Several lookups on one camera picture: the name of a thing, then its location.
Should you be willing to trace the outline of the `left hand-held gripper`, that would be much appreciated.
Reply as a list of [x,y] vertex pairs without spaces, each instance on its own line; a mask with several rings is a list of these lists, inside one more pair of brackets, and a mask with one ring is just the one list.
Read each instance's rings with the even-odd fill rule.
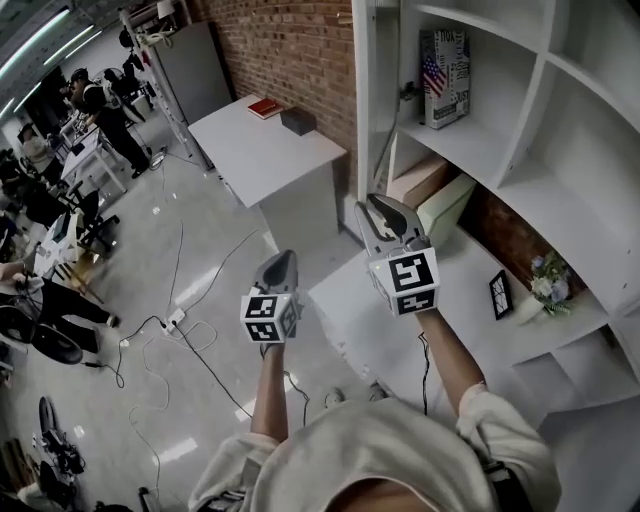
[[253,343],[285,343],[296,337],[301,319],[298,260],[287,249],[263,262],[241,299],[240,321]]

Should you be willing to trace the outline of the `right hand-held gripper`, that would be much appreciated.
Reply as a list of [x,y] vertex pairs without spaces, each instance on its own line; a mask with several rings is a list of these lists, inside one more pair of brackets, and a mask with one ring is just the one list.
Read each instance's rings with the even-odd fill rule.
[[440,276],[435,249],[417,213],[389,196],[367,196],[396,239],[383,236],[365,203],[354,214],[368,253],[367,272],[374,288],[395,317],[437,306]]

